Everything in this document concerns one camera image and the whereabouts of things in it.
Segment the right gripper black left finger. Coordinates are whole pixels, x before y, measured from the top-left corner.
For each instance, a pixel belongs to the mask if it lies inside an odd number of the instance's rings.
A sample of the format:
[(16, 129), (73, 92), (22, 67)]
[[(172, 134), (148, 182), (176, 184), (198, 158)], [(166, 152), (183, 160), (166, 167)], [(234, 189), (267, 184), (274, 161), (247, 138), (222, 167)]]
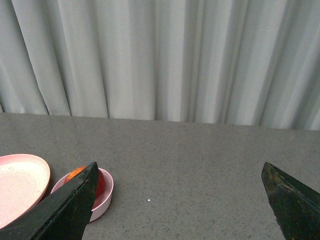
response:
[(2, 240), (80, 240), (92, 216), (99, 171), (89, 164), (30, 211), (0, 230)]

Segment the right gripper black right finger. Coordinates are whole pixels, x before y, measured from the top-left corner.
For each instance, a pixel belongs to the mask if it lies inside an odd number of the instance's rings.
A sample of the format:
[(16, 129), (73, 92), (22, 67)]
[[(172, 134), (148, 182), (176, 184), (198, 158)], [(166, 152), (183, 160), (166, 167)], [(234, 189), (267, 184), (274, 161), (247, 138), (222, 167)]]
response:
[(277, 224), (286, 240), (320, 238), (320, 194), (265, 162), (261, 179)]

